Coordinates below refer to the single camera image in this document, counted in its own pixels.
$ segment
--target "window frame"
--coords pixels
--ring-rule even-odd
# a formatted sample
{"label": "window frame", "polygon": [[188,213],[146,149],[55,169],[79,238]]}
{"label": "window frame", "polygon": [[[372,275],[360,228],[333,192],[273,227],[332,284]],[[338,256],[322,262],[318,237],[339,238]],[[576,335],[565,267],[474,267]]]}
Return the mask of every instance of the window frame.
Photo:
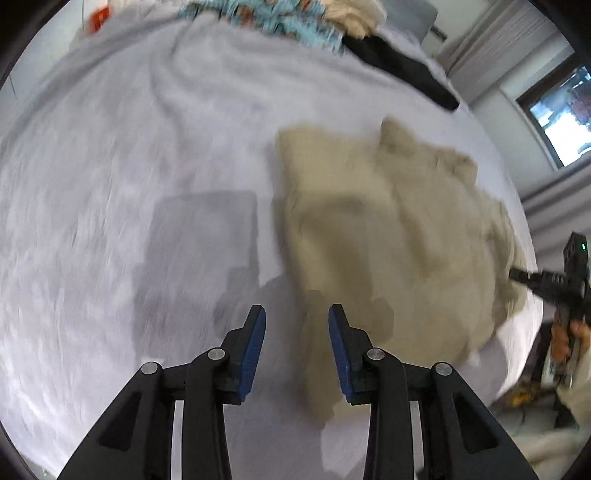
{"label": "window frame", "polygon": [[562,160],[556,153],[556,149],[554,148],[554,145],[550,141],[548,135],[546,135],[544,128],[542,128],[537,118],[534,117],[533,113],[531,113],[530,108],[542,100],[542,97],[550,90],[560,86],[565,81],[570,72],[582,66],[584,66],[584,63],[581,58],[576,53],[572,54],[569,58],[552,70],[552,72],[542,78],[534,86],[529,88],[516,100],[517,104],[523,110],[523,113],[525,113],[527,119],[532,123],[535,130],[540,135],[544,145],[550,152],[552,160],[559,169],[564,168],[565,165],[562,163]]}

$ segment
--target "black device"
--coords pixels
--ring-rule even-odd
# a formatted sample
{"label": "black device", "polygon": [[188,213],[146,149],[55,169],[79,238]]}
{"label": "black device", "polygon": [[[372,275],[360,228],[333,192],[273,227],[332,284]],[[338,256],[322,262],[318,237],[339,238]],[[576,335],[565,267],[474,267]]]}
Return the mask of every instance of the black device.
{"label": "black device", "polygon": [[170,480],[174,406],[184,400],[183,480],[229,480],[223,404],[250,393],[265,336],[265,310],[251,308],[244,326],[220,348],[190,364],[148,362],[91,428],[58,480]]}
{"label": "black device", "polygon": [[423,435],[422,480],[535,480],[519,449],[462,377],[447,363],[403,364],[352,328],[341,305],[329,313],[340,386],[351,405],[371,404],[363,480],[413,478],[410,404]]}
{"label": "black device", "polygon": [[[223,405],[240,405],[250,392],[265,324],[264,309],[254,305],[244,326],[229,332],[220,348],[177,367],[144,364],[92,427],[58,480],[170,480],[177,400],[185,402],[183,480],[230,480]],[[418,401],[421,416],[421,480],[537,479],[451,365],[442,362],[429,369],[403,364],[374,348],[365,331],[351,328],[338,304],[329,311],[329,333],[348,402],[371,404],[363,480],[413,478],[412,400]],[[20,459],[12,445],[9,451]],[[0,477],[33,480],[26,467],[18,471],[21,461],[0,461]],[[589,472],[591,440],[562,480],[583,480]]]}
{"label": "black device", "polygon": [[587,238],[573,232],[564,247],[564,273],[542,271],[529,273],[519,268],[509,271],[509,278],[526,285],[534,295],[556,305],[560,311],[560,323],[569,335],[571,358],[564,368],[557,370],[563,376],[562,383],[570,388],[577,367],[580,342],[570,331],[572,320],[587,321],[591,313],[589,288],[589,247]]}

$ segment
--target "white bedsheet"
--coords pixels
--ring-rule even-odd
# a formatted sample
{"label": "white bedsheet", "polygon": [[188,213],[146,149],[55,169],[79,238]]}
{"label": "white bedsheet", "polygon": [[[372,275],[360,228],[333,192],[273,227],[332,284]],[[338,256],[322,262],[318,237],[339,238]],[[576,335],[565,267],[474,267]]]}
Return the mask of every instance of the white bedsheet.
{"label": "white bedsheet", "polygon": [[[123,12],[67,56],[2,143],[0,418],[58,473],[144,361],[188,362],[261,303],[254,389],[226,409],[234,478],[360,478],[368,417],[321,427],[303,402],[278,129],[305,120],[377,138],[393,116],[470,155],[535,268],[515,187],[464,104],[444,111],[349,54],[148,11]],[[485,401],[518,378],[540,321],[530,298],[459,367]]]}

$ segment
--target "window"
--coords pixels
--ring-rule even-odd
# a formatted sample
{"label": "window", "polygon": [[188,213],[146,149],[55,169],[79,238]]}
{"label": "window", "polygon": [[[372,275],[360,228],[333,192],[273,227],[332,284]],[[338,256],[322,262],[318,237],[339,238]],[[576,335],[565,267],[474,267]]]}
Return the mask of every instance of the window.
{"label": "window", "polygon": [[577,56],[567,59],[517,102],[558,168],[591,151],[591,75]]}

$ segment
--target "beige cloth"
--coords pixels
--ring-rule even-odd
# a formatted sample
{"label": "beige cloth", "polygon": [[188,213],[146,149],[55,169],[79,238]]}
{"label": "beige cloth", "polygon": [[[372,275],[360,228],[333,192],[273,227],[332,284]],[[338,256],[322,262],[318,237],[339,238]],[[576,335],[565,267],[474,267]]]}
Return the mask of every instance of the beige cloth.
{"label": "beige cloth", "polygon": [[556,389],[560,401],[566,405],[579,425],[591,428],[591,350],[579,361],[571,388]]}
{"label": "beige cloth", "polygon": [[418,143],[394,120],[371,145],[300,126],[280,133],[287,243],[306,303],[309,399],[323,420],[341,400],[327,311],[404,362],[456,363],[525,304],[508,282],[524,265],[504,206],[476,166]]}
{"label": "beige cloth", "polygon": [[326,7],[324,17],[341,27],[347,34],[364,38],[375,32],[386,20],[386,10],[380,0],[320,0]]}

